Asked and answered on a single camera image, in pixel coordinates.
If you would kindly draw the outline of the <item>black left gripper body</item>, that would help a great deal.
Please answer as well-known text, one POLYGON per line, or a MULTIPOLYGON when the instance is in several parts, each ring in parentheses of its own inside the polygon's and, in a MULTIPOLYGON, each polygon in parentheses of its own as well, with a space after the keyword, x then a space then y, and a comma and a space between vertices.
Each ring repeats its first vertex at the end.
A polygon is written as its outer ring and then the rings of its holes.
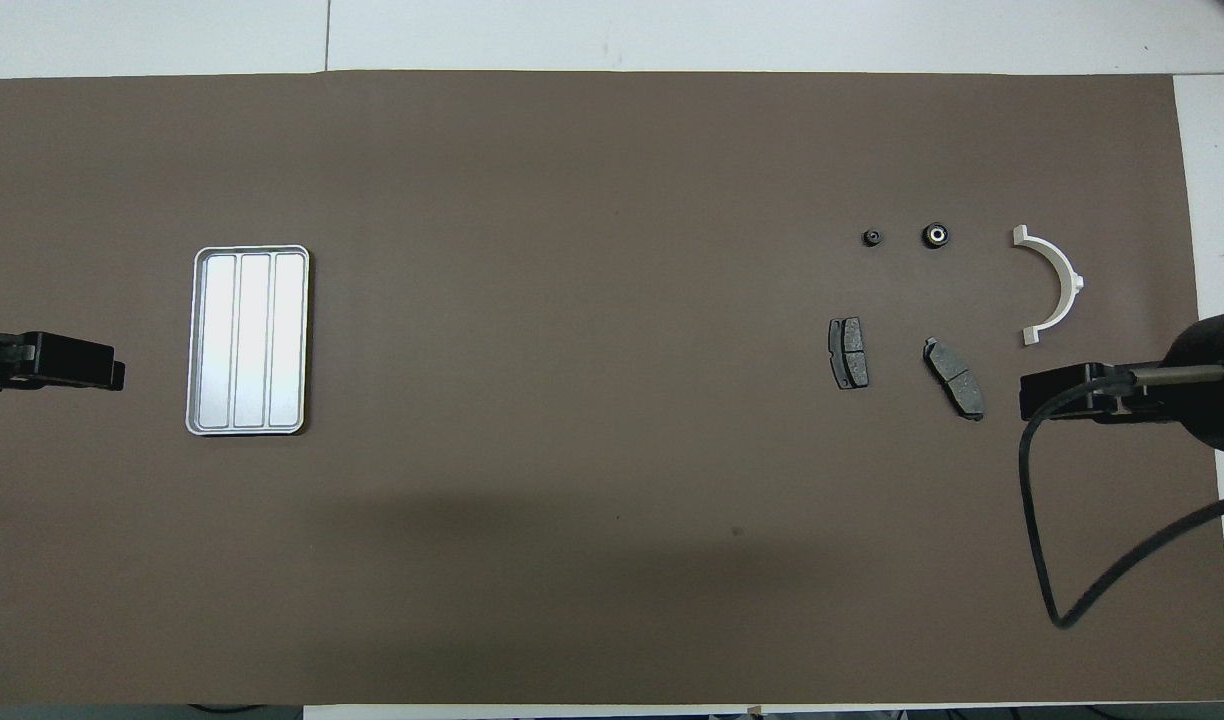
POLYGON ((47 387, 118 388, 113 347, 31 331, 0 333, 0 391, 47 387))

